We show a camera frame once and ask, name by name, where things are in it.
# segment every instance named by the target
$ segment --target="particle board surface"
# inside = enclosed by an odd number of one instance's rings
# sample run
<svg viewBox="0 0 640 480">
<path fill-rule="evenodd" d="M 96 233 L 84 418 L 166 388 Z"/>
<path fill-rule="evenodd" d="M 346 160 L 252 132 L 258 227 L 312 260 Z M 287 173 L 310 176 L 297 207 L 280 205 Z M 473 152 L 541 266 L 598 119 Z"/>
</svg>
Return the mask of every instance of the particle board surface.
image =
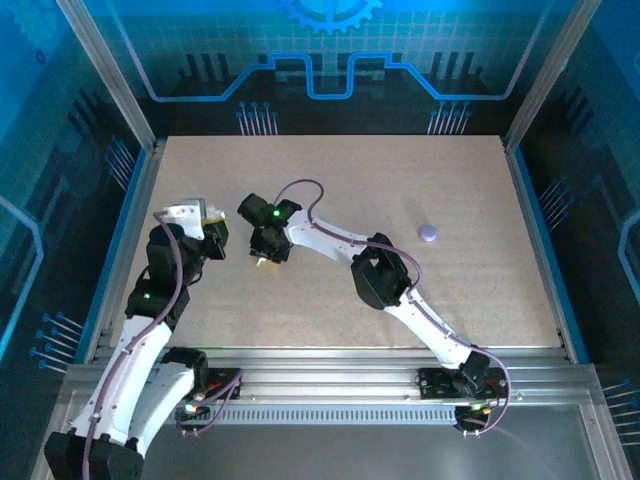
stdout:
<svg viewBox="0 0 640 480">
<path fill-rule="evenodd" d="M 236 210 L 249 193 L 272 201 L 298 178 L 326 188 L 314 215 L 352 232 L 382 232 L 413 255 L 424 270 L 423 297 L 474 343 L 559 345 L 500 139 L 488 136 L 169 138 L 125 292 L 147 264 L 152 212 L 204 197 L 226 212 L 230 231 L 227 259 L 205 265 L 171 345 L 422 345 L 360 301 L 349 269 L 316 252 L 297 247 L 283 265 L 256 267 L 252 228 Z M 303 184 L 285 197 L 306 207 L 316 195 Z M 427 222 L 438 229 L 433 243 L 417 235 Z"/>
</svg>

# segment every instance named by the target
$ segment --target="enclosure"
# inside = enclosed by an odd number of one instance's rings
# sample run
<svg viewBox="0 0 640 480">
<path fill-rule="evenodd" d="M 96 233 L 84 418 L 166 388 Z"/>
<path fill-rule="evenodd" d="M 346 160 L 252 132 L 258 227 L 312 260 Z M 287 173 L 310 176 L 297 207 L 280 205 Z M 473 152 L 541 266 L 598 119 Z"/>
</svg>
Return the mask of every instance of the enclosure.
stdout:
<svg viewBox="0 0 640 480">
<path fill-rule="evenodd" d="M 4 477 L 53 478 L 44 440 L 114 352 L 151 214 L 203 197 L 227 258 L 169 346 L 244 368 L 242 393 L 193 442 L 168 421 L 143 478 L 635 478 L 638 18 L 632 0 L 0 0 Z M 415 256 L 429 304 L 504 360 L 507 433 L 421 420 L 457 405 L 421 399 L 435 356 L 345 269 L 302 249 L 256 266 L 236 209 L 299 178 L 324 185 L 322 219 Z"/>
</svg>

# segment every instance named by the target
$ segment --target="small round object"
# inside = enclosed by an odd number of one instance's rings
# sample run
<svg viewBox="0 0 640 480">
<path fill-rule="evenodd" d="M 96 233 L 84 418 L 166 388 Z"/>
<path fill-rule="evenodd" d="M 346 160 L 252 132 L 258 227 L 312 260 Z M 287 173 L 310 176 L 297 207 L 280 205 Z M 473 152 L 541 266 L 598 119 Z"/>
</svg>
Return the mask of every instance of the small round object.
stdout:
<svg viewBox="0 0 640 480">
<path fill-rule="evenodd" d="M 420 227 L 418 235 L 420 235 L 420 238 L 425 242 L 433 242 L 438 238 L 438 231 L 436 230 L 436 227 L 430 223 L 426 223 Z"/>
</svg>

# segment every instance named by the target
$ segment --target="cable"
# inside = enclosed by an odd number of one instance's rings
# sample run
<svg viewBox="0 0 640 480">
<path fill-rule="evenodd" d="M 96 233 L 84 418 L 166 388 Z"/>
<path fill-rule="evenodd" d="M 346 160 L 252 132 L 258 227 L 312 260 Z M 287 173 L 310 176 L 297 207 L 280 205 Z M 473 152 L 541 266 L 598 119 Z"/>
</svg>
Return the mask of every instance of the cable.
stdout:
<svg viewBox="0 0 640 480">
<path fill-rule="evenodd" d="M 320 203 L 320 200 L 322 200 L 322 197 L 324 197 L 324 187 L 317 180 L 314 180 L 312 178 L 301 178 L 300 180 L 295 180 L 295 181 L 289 183 L 288 185 L 285 185 L 284 188 L 282 190 L 280 190 L 280 193 L 278 193 L 278 196 L 273 201 L 273 204 L 274 205 L 277 204 L 278 201 L 280 200 L 280 198 L 282 197 L 282 195 L 284 194 L 284 192 L 286 192 L 289 188 L 291 188 L 294 185 L 297 185 L 299 183 L 313 183 L 318 188 L 320 188 L 320 195 L 318 195 L 318 198 L 316 198 L 311 203 L 311 205 L 309 205 L 309 208 L 307 209 L 307 218 L 309 219 L 309 223 L 314 228 L 318 229 L 318 231 L 324 233 L 325 235 L 329 235 L 330 237 L 335 238 L 336 240 L 341 240 L 341 241 L 347 242 L 347 243 L 349 243 L 351 245 L 361 245 L 361 246 L 367 246 L 367 247 L 373 247 L 373 248 L 380 248 L 382 250 L 388 250 L 390 252 L 395 253 L 396 255 L 404 257 L 405 260 L 407 260 L 409 263 L 411 263 L 411 265 L 413 265 L 413 267 L 416 269 L 416 272 L 418 274 L 418 277 L 417 277 L 416 281 L 411 284 L 407 294 L 411 293 L 413 290 L 415 290 L 415 288 L 418 285 L 420 285 L 420 282 L 422 282 L 422 267 L 420 267 L 420 264 L 418 263 L 418 261 L 415 258 L 413 258 L 411 255 L 409 255 L 407 252 L 405 252 L 403 250 L 400 250 L 399 248 L 392 247 L 391 245 L 385 245 L 383 243 L 369 242 L 369 241 L 365 241 L 365 240 L 354 240 L 352 238 L 340 235 L 339 233 L 332 232 L 331 230 L 328 230 L 328 229 L 322 227 L 321 225 L 318 225 L 317 223 L 313 223 L 313 217 L 311 216 L 311 212 L 313 211 L 314 207 L 318 203 Z"/>
<path fill-rule="evenodd" d="M 98 392 L 98 396 L 96 398 L 96 404 L 93 409 L 93 416 L 91 418 L 91 423 L 89 424 L 89 430 L 87 432 L 87 438 L 84 443 L 84 451 L 82 452 L 82 480 L 90 480 L 89 478 L 89 454 L 91 451 L 91 444 L 93 442 L 93 436 L 95 435 L 96 426 L 98 424 L 98 420 L 100 419 L 100 413 L 102 411 L 102 407 L 104 404 L 104 397 L 107 394 L 109 386 L 111 382 L 116 376 L 118 369 L 124 362 L 124 359 L 127 355 L 130 355 L 133 351 L 133 348 L 142 340 L 145 336 L 147 336 L 156 326 L 158 326 L 169 314 L 171 309 L 174 307 L 176 302 L 178 301 L 178 297 L 180 296 L 180 291 L 182 290 L 182 257 L 180 255 L 180 247 L 178 246 L 178 240 L 173 235 L 173 232 L 169 228 L 169 226 L 164 222 L 162 216 L 165 215 L 166 212 L 156 212 L 153 214 L 153 217 L 160 223 L 160 226 L 166 233 L 167 237 L 169 237 L 169 243 L 171 244 L 171 253 L 173 254 L 173 259 L 176 262 L 176 288 L 173 291 L 173 295 L 167 303 L 167 306 L 164 307 L 164 310 L 160 312 L 160 314 L 153 319 L 153 321 L 147 325 L 138 335 L 133 337 L 129 344 L 122 349 L 120 355 L 116 358 L 115 362 L 113 362 L 112 367 L 109 369 L 107 376 L 100 387 L 100 391 Z"/>
<path fill-rule="evenodd" d="M 214 415 L 214 417 L 211 419 L 211 421 L 209 421 L 209 423 L 207 423 L 206 425 L 204 425 L 203 427 L 199 427 L 199 428 L 192 428 L 191 430 L 188 430 L 186 428 L 184 428 L 182 425 L 176 423 L 176 426 L 182 430 L 182 435 L 187 436 L 193 436 L 193 437 L 197 437 L 198 435 L 200 435 L 201 433 L 206 432 L 207 430 L 209 430 L 211 427 L 213 427 L 216 423 L 218 423 L 218 420 L 220 420 L 221 416 L 222 416 L 222 412 L 224 411 L 225 407 L 227 406 L 227 404 L 229 403 L 229 400 L 231 400 L 231 397 L 233 396 L 233 391 L 236 389 L 236 387 L 240 384 L 240 378 L 242 377 L 242 374 L 244 372 L 242 370 L 240 370 L 236 376 L 233 378 L 233 380 L 231 380 L 227 387 L 225 387 L 225 389 L 222 389 L 220 392 L 217 392 L 214 396 L 209 397 L 208 402 L 212 402 L 215 399 L 219 398 L 220 396 L 222 396 L 223 393 L 225 393 L 225 391 L 227 392 L 227 396 L 224 399 L 224 402 L 222 402 L 222 405 L 220 406 L 220 410 L 218 410 L 216 412 L 216 414 Z"/>
<path fill-rule="evenodd" d="M 469 350 L 471 350 L 472 352 L 476 352 L 480 355 L 484 355 L 486 357 L 488 357 L 489 359 L 493 360 L 495 363 L 498 364 L 498 366 L 502 369 L 502 371 L 504 372 L 504 376 L 505 379 L 507 381 L 507 390 L 508 390 L 508 394 L 505 398 L 504 401 L 504 407 L 502 408 L 502 410 L 500 411 L 500 414 L 498 415 L 498 418 L 491 424 L 491 425 L 485 425 L 485 427 L 481 430 L 476 430 L 473 433 L 477 436 L 480 436 L 484 433 L 489 432 L 490 430 L 492 430 L 501 420 L 502 417 L 504 417 L 504 414 L 507 411 L 507 408 L 509 407 L 509 399 L 511 396 L 511 376 L 509 375 L 509 372 L 507 370 L 507 366 L 504 364 L 504 362 L 502 360 L 500 360 L 497 356 L 495 356 L 494 354 L 486 351 L 486 350 L 482 350 L 481 348 L 478 347 L 474 347 L 472 345 L 467 344 L 466 342 L 463 342 L 462 340 L 460 340 L 459 338 L 457 338 L 454 335 L 451 335 L 451 332 L 449 330 L 447 330 L 444 326 L 442 326 L 437 320 L 435 320 L 434 318 L 431 317 L 431 315 L 429 315 L 429 313 L 422 307 L 422 305 L 420 305 L 420 303 L 416 300 L 413 299 L 412 293 L 413 291 L 418 287 L 418 285 L 420 284 L 420 282 L 422 281 L 422 267 L 420 266 L 420 264 L 418 263 L 418 261 L 413 258 L 411 255 L 409 255 L 407 252 L 400 250 L 399 248 L 396 247 L 392 247 L 390 245 L 385 245 L 382 243 L 375 243 L 375 242 L 368 242 L 368 241 L 363 241 L 363 240 L 353 240 L 351 238 L 345 237 L 343 235 L 340 235 L 339 233 L 336 232 L 332 232 L 331 230 L 328 230 L 320 225 L 318 225 L 317 223 L 313 222 L 313 217 L 311 215 L 311 212 L 313 211 L 313 208 L 320 202 L 320 200 L 322 200 L 322 197 L 324 197 L 324 186 L 318 182 L 317 180 L 314 180 L 312 178 L 301 178 L 299 180 L 295 180 L 287 185 L 284 186 L 284 188 L 282 190 L 280 190 L 280 193 L 278 193 L 278 196 L 276 197 L 276 199 L 274 200 L 274 205 L 280 200 L 280 198 L 282 197 L 282 195 L 284 194 L 284 192 L 286 192 L 289 188 L 291 188 L 294 185 L 297 185 L 299 183 L 312 183 L 314 185 L 316 185 L 318 188 L 320 188 L 320 195 L 318 195 L 318 197 L 311 203 L 311 205 L 309 205 L 309 208 L 307 209 L 307 218 L 309 220 L 309 223 L 311 224 L 311 226 L 315 227 L 316 229 L 318 229 L 318 231 L 332 237 L 335 238 L 337 240 L 342 240 L 346 243 L 352 244 L 352 245 L 363 245 L 363 246 L 369 246 L 369 247 L 374 247 L 374 248 L 380 248 L 383 250 L 388 250 L 390 252 L 393 252 L 403 258 L 405 258 L 406 260 L 408 260 L 416 269 L 416 271 L 418 272 L 418 278 L 416 279 L 416 281 L 411 284 L 411 286 L 409 287 L 409 289 L 407 290 L 407 298 L 409 299 L 409 303 L 412 304 L 414 307 L 416 307 L 418 309 L 418 311 L 420 311 L 422 313 L 422 315 L 434 326 L 436 327 L 436 329 L 438 329 L 438 331 L 440 331 L 445 337 L 451 338 L 451 340 L 453 342 L 455 342 L 456 344 L 458 344 L 458 346 L 464 347 L 464 348 L 468 348 Z"/>
<path fill-rule="evenodd" d="M 191 286 L 191 285 L 195 285 L 195 284 L 196 284 L 196 283 L 198 283 L 200 280 L 202 280 L 202 272 L 200 272 L 200 273 L 198 274 L 198 278 L 196 278 L 195 280 L 193 280 L 193 281 L 189 284 L 189 286 Z"/>
<path fill-rule="evenodd" d="M 486 423 L 483 422 L 482 420 L 476 420 L 475 418 L 467 418 L 465 420 L 465 422 L 469 422 L 469 423 L 475 423 L 476 425 L 483 425 L 486 426 Z M 509 430 L 506 430 L 502 427 L 495 427 L 497 432 L 502 433 L 503 435 L 509 437 L 511 440 L 513 440 L 514 442 L 516 442 L 518 445 L 520 445 L 520 447 L 522 447 L 522 449 L 527 452 L 529 454 L 529 457 L 531 457 L 531 459 L 537 461 L 540 465 L 542 465 L 542 467 L 547 471 L 547 473 L 549 475 L 551 475 L 551 477 L 555 480 L 560 480 L 560 477 L 558 476 L 558 474 L 556 472 L 553 471 L 553 469 L 547 465 L 547 463 L 544 461 L 543 458 L 540 457 L 540 455 L 538 455 L 530 446 L 527 442 L 525 442 L 524 440 L 522 440 L 519 436 L 517 436 L 515 433 L 510 432 Z"/>
</svg>

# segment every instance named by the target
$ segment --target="robotic arm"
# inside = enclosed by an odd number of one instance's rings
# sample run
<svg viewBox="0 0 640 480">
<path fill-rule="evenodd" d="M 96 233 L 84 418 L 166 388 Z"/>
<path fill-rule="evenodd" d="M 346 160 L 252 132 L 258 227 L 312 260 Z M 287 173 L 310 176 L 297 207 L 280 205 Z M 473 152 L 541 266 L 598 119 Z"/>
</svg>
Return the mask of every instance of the robotic arm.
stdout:
<svg viewBox="0 0 640 480">
<path fill-rule="evenodd" d="M 455 388 L 475 398 L 484 387 L 490 359 L 460 340 L 455 331 L 413 290 L 399 250 L 383 234 L 369 238 L 319 219 L 290 200 L 272 205 L 249 195 L 238 213 L 253 227 L 251 255 L 281 263 L 294 245 L 311 248 L 349 267 L 362 301 L 404 323 L 436 355 Z"/>
<path fill-rule="evenodd" d="M 163 214 L 172 223 L 149 234 L 149 266 L 129 296 L 128 318 L 98 386 L 69 432 L 52 433 L 47 440 L 45 456 L 56 480 L 140 478 L 148 446 L 176 404 L 210 394 L 206 356 L 188 348 L 169 350 L 144 388 L 189 302 L 189 285 L 202 275 L 206 259 L 225 258 L 228 238 L 223 212 L 207 208 L 203 199 L 184 200 Z M 177 241 L 178 256 L 167 227 Z M 87 463 L 88 472 L 83 472 Z"/>
</svg>

